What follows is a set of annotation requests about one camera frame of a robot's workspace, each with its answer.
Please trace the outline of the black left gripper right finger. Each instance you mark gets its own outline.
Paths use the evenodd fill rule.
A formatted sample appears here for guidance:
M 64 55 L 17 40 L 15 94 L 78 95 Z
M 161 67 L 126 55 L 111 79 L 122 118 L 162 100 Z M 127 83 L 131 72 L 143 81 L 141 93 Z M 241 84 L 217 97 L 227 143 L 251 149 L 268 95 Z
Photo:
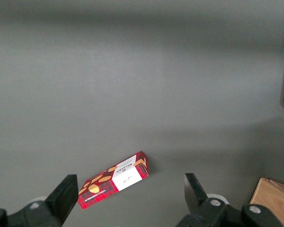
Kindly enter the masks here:
M 273 212 L 262 205 L 247 204 L 240 210 L 219 198 L 210 198 L 193 173 L 185 174 L 185 200 L 190 213 L 178 227 L 282 227 Z

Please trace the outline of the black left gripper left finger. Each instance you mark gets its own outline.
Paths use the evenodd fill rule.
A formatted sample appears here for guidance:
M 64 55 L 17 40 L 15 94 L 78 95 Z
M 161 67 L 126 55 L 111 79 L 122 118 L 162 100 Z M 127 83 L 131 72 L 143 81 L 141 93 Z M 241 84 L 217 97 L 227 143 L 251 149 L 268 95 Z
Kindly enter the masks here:
M 11 215 L 0 209 L 0 227 L 61 227 L 77 200 L 77 176 L 67 175 L 44 201 L 33 201 Z

